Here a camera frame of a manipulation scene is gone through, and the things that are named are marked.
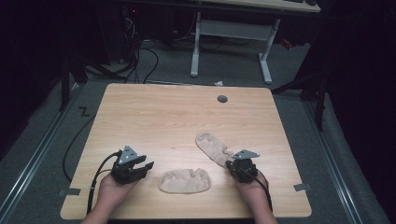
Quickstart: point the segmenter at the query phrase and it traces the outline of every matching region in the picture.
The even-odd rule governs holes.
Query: wooden table
[[[220,95],[226,96],[228,102],[220,103]],[[305,192],[293,187],[302,180],[268,89],[110,84],[71,183],[71,188],[81,192],[66,196],[62,218],[85,217],[97,168],[125,145],[147,155],[143,164],[155,163],[112,218],[251,217],[228,170],[196,146],[198,133],[214,134],[233,152],[248,149],[261,154],[252,160],[270,183],[276,217],[310,216]],[[114,160],[108,161],[104,169],[111,168]],[[210,175],[209,190],[189,195],[159,190],[165,172],[198,168]],[[104,175],[99,175],[98,182]]]

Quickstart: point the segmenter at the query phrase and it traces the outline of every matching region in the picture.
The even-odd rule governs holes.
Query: gray carpet
[[[144,44],[144,47],[150,46],[154,46],[153,42]],[[216,46],[216,43],[203,45],[199,76],[192,78],[189,75],[191,46],[174,45],[170,48],[162,44],[155,45],[151,50],[158,55],[159,63],[147,83],[214,85],[215,82],[222,81],[224,86],[273,89],[293,80],[299,65],[309,50],[308,45],[290,50],[274,45],[268,58],[273,84],[268,86],[263,82],[257,59],[257,53],[260,52],[262,43],[255,42],[243,47],[225,43],[217,49],[209,49]],[[137,66],[140,81],[143,80],[145,74],[149,73],[155,63],[154,54],[148,50],[140,50],[140,60]],[[73,91],[76,92],[75,100],[64,115],[63,122],[57,132],[51,138],[48,150],[45,151],[46,155],[38,169],[34,171],[34,177],[30,184],[21,194],[15,209],[11,209],[12,213],[7,218],[8,223],[78,223],[77,220],[62,220],[60,217],[64,196],[59,193],[69,186],[62,169],[64,153],[78,131],[96,113],[106,85],[110,82],[115,81],[105,77],[91,76],[85,86],[79,86]],[[134,76],[130,77],[130,83],[134,83]],[[287,91],[274,97],[302,180],[312,187],[307,192],[307,196],[313,212],[311,217],[280,218],[278,221],[279,223],[352,223],[343,206],[343,201],[340,200],[339,192],[323,156],[322,144],[318,138],[316,127],[312,124],[312,118],[306,110],[307,103],[302,103],[297,93],[298,91]],[[26,164],[34,156],[37,146],[40,146],[40,141],[46,130],[59,116],[60,94],[60,84],[58,84],[48,99],[30,118],[29,125],[20,139],[1,161],[1,202],[6,200]],[[85,115],[89,116],[82,116],[83,107],[86,108]],[[78,135],[67,154],[66,170],[70,176],[73,176],[75,172],[91,124]],[[326,101],[323,127],[324,132],[321,134],[325,137],[346,185],[350,189],[350,195],[358,208],[361,221],[357,223],[389,223],[350,153],[332,111],[329,98]],[[252,223],[252,220],[243,220],[243,222],[245,221]],[[205,223],[220,222],[221,220],[207,220]],[[172,223],[200,223],[200,221],[174,220]],[[242,223],[242,221],[225,220],[223,223]]]

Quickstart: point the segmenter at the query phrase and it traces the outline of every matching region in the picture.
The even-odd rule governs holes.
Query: beige cloth
[[[210,133],[198,134],[195,138],[195,143],[206,154],[206,156],[222,167],[226,167],[226,161],[233,160],[233,153],[228,151],[227,146]]]
[[[160,190],[167,193],[198,193],[209,189],[210,177],[205,170],[192,169],[166,172],[160,180]]]

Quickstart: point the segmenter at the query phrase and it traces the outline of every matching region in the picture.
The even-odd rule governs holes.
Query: hole in table
[[[227,103],[227,101],[228,101],[228,98],[227,98],[227,96],[225,96],[225,95],[220,95],[220,96],[218,96],[218,101],[220,102],[220,103]]]

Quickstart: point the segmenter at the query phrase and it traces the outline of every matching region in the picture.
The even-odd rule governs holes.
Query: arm
[[[81,221],[81,224],[105,224],[110,215],[122,204],[128,193],[138,181],[131,184],[120,185],[111,175],[106,175],[99,188],[98,199],[95,207]]]
[[[268,188],[265,177],[259,173],[257,178]],[[277,223],[267,201],[264,189],[256,181],[250,183],[239,183],[234,180],[236,187],[242,195],[247,206],[254,216],[256,224],[274,224]]]

